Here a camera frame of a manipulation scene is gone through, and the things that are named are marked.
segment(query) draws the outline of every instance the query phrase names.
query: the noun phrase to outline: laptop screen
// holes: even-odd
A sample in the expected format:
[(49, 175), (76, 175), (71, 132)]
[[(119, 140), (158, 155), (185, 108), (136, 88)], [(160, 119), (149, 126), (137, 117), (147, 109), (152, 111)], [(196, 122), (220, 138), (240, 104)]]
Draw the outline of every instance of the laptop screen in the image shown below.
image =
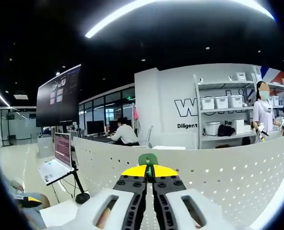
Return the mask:
[(55, 133), (55, 158), (71, 167), (70, 134)]

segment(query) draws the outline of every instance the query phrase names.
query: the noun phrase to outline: large monitor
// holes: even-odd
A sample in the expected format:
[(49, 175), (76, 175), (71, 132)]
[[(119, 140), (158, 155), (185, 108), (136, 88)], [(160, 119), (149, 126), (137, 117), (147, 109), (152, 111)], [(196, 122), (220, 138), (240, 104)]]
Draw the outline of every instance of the large monitor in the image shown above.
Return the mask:
[(69, 133), (55, 133), (55, 158), (71, 168), (71, 143)]
[(118, 129), (118, 121), (109, 121), (109, 131), (115, 133)]
[(87, 121), (86, 126), (88, 134), (105, 132), (104, 121)]
[(62, 126), (77, 122), (78, 76), (81, 65), (73, 67), (38, 88), (36, 126)]

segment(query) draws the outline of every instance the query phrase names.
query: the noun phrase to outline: face mask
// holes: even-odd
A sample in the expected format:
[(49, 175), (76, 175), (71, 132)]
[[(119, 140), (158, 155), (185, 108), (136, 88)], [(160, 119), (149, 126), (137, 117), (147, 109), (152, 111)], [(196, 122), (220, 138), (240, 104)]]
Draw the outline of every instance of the face mask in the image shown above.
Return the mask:
[(261, 99), (267, 100), (269, 98), (270, 92), (269, 91), (259, 91), (259, 95)]

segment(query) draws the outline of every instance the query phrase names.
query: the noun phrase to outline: black bag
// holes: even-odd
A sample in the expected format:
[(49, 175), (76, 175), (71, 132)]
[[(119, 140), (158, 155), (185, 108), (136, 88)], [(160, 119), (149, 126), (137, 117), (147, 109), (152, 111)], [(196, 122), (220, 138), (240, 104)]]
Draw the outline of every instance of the black bag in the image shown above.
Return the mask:
[(231, 126), (220, 125), (218, 129), (218, 137), (231, 136), (235, 129)]

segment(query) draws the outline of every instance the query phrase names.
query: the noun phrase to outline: ceiling light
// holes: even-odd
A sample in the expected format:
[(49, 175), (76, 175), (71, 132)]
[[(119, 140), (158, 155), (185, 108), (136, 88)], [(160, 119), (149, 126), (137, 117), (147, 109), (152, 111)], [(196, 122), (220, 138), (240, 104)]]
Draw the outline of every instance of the ceiling light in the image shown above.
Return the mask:
[(1, 96), (0, 94), (0, 99), (3, 101), (3, 103), (6, 104), (6, 106), (11, 107), (9, 103), (6, 102), (6, 100)]
[[(96, 33), (98, 33), (100, 30), (102, 30), (105, 26), (109, 25), (119, 17), (138, 9), (142, 6), (148, 5), (150, 3), (158, 2), (158, 1), (179, 1), (179, 0), (136, 0), (133, 2), (128, 3), (127, 5), (117, 9), (112, 14), (108, 15), (106, 18), (101, 20), (98, 24), (96, 24), (92, 29), (89, 30), (89, 32), (86, 33), (87, 38), (93, 37)], [(238, 2), (239, 4), (245, 5), (247, 7), (250, 7), (252, 9), (255, 9), (268, 17), (272, 18), (274, 20), (274, 17), (271, 15), (269, 11), (267, 11), (265, 8), (260, 6), (257, 2), (254, 0), (228, 0), (233, 2)]]
[(25, 94), (15, 94), (14, 97), (16, 100), (28, 100), (28, 96)]

